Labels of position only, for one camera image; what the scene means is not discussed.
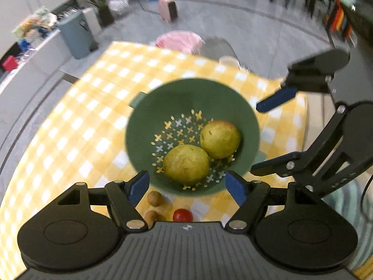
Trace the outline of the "brown longan fruit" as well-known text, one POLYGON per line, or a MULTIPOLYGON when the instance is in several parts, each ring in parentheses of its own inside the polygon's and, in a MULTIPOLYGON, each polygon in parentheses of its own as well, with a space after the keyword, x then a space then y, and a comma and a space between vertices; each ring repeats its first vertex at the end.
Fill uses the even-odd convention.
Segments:
POLYGON ((146 221, 149 228, 154 226, 154 223, 158 221, 159 214, 155 210, 149 210, 144 215, 144 220, 146 221))
POLYGON ((159 207, 163 204, 163 196, 157 191, 151 191, 147 195, 147 201, 149 205, 153 207, 159 207))

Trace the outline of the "red cherry tomato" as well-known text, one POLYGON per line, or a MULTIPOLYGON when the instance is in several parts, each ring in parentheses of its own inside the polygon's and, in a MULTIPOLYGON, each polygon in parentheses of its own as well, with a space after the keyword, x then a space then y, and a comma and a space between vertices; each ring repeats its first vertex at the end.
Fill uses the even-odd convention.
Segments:
POLYGON ((193 221, 193 215, 187 209, 177 209, 173 213, 173 221, 190 223, 193 221))

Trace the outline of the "yellow pear right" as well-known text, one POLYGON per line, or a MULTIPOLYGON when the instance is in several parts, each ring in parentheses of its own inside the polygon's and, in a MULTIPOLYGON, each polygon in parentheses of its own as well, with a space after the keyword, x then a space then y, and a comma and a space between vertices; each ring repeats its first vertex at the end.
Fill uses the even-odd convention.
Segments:
POLYGON ((208 123, 200 133, 200 146, 213 159, 224 159, 235 153, 241 140, 240 130, 223 120, 208 123))

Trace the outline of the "yellow pear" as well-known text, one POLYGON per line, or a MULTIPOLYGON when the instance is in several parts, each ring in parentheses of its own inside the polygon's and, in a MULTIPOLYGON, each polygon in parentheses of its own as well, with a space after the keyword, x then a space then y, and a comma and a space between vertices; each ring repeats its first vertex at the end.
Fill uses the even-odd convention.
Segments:
POLYGON ((179 145, 170 150, 163 161, 164 174, 182 185, 195 185, 210 171, 207 152, 194 145, 179 145))
POLYGON ((224 159, 235 153, 241 140, 240 130, 223 120, 208 123, 200 133, 200 146, 213 159, 224 159))

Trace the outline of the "yellow pear left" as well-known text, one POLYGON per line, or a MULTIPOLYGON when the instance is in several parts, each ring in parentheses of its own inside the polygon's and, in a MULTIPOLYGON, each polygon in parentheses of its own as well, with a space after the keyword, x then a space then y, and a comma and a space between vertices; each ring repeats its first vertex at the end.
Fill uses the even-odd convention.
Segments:
POLYGON ((182 185, 195 185, 210 171, 207 152, 194 145, 179 145, 170 150, 163 161, 164 174, 182 185))

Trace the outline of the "green colander bowl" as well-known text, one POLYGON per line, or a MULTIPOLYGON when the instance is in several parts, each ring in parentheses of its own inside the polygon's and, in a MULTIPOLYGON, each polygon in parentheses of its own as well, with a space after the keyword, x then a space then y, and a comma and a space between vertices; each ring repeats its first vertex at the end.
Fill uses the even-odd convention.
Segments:
POLYGON ((125 149, 136 172, 147 171, 150 184, 181 196, 199 196, 224 190, 225 172, 247 175, 250 167, 265 160, 259 149, 259 122, 247 99, 232 88, 205 78, 175 80, 140 92, 125 132, 125 149), (200 133, 208 123, 224 120, 242 134, 238 150, 220 161, 211 161, 207 176, 195 186, 171 181, 163 171, 166 154, 179 145, 200 145, 200 133))

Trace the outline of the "transparent grey chair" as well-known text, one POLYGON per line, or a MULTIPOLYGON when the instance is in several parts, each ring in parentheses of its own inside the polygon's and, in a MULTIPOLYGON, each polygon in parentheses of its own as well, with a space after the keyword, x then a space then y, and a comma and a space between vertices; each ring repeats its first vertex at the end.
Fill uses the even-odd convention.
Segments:
POLYGON ((205 58, 218 62, 226 59, 227 62, 237 64, 241 69, 251 72, 249 67, 238 59, 232 46, 224 38, 218 36, 205 38, 199 49, 199 54, 205 58))

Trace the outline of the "pink suitcase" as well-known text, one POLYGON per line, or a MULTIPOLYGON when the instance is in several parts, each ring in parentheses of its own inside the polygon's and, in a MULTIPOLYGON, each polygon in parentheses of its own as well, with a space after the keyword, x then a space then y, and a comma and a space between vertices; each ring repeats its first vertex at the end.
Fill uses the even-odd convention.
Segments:
POLYGON ((177 7, 174 0, 158 0, 158 12, 165 21, 175 21, 178 17, 177 7))

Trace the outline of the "white TV console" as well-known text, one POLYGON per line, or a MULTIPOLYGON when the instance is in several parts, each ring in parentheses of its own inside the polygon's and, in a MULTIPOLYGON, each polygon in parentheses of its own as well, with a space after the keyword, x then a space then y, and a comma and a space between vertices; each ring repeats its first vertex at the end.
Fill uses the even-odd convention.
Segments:
POLYGON ((51 32, 30 57, 1 83, 1 142, 34 95, 73 55, 59 28, 51 32))

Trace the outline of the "blue-grey trash bin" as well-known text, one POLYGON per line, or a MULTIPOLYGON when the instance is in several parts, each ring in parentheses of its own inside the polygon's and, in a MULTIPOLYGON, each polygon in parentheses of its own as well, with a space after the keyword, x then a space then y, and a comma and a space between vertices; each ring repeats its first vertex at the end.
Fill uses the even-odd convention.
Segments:
POLYGON ((75 11, 58 21, 58 29, 71 55, 82 59, 98 49, 98 43, 87 23, 83 11, 75 11))

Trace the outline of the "red box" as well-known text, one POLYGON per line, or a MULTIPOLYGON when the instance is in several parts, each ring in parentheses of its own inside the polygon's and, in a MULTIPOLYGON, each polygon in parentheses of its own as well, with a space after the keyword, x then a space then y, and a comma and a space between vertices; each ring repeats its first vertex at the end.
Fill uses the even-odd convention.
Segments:
POLYGON ((4 71, 13 71, 18 67, 17 58, 12 55, 6 56, 5 58, 2 58, 1 66, 4 71))

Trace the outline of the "white plastic bag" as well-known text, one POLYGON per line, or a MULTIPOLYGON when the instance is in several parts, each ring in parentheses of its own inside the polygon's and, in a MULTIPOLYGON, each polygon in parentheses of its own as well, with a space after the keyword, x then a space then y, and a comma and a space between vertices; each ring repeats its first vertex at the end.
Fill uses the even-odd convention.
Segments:
POLYGON ((128 0, 109 0, 109 9, 115 17, 123 17, 129 11, 128 0))

